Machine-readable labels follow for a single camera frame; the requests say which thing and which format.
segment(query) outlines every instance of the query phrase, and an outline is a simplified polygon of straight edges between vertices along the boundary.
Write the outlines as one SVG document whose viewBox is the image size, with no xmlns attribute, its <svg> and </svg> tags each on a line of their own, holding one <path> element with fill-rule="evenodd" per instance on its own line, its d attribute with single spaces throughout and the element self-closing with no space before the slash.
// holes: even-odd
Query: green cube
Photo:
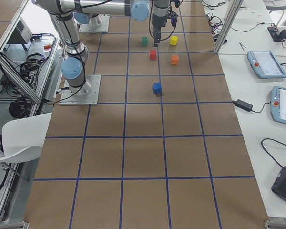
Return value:
<svg viewBox="0 0 286 229">
<path fill-rule="evenodd" d="M 142 46 L 147 46 L 148 45 L 148 38 L 147 37 L 142 37 L 141 45 Z"/>
</svg>

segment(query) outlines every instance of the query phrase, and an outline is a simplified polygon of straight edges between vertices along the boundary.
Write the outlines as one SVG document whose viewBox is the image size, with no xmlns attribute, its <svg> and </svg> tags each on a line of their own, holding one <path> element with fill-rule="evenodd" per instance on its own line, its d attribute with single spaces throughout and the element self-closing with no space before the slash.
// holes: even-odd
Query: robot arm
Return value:
<svg viewBox="0 0 286 229">
<path fill-rule="evenodd" d="M 81 42 L 75 25 L 73 12 L 93 14 L 115 14 L 132 16 L 143 21 L 150 15 L 149 0 L 36 0 L 39 6 L 50 14 L 51 20 L 65 45 L 68 58 L 62 62 L 61 71 L 69 83 L 71 94 L 83 96 L 89 94 L 91 85 L 86 78 L 85 63 L 88 49 Z M 154 45 L 161 41 L 161 28 L 172 16 L 171 0 L 153 0 L 154 11 L 152 24 L 154 26 Z"/>
</svg>

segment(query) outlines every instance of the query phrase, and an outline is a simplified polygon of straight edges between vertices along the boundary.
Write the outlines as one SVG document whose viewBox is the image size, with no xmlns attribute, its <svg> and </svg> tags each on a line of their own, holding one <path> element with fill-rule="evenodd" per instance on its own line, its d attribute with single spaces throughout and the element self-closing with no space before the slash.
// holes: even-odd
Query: white chair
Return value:
<svg viewBox="0 0 286 229">
<path fill-rule="evenodd" d="M 263 0 L 267 10 L 286 10 L 286 0 Z"/>
<path fill-rule="evenodd" d="M 40 157 L 51 115 L 47 113 L 12 120 L 2 128 L 4 157 L 0 157 L 0 162 L 27 182 L 29 180 L 8 163 L 28 162 Z"/>
</svg>

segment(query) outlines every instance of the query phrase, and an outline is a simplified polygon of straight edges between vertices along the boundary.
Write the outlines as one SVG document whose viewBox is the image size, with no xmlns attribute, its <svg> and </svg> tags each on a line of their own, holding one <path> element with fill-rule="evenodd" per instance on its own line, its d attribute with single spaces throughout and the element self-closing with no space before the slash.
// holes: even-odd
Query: red cube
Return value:
<svg viewBox="0 0 286 229">
<path fill-rule="evenodd" d="M 155 61 L 157 59 L 157 51 L 156 50 L 152 49 L 149 52 L 149 59 L 152 61 Z"/>
</svg>

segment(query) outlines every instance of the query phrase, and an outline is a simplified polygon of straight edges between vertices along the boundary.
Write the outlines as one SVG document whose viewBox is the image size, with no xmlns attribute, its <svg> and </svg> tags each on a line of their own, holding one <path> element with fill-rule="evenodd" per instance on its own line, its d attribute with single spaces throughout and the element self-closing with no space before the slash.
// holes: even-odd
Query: power adapter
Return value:
<svg viewBox="0 0 286 229">
<path fill-rule="evenodd" d="M 252 111 L 252 108 L 253 108 L 253 105 L 252 104 L 249 104 L 249 103 L 246 103 L 244 102 L 243 100 L 240 100 L 238 99 L 237 101 L 234 101 L 233 100 L 233 104 L 234 106 L 237 106 L 245 111 Z"/>
</svg>

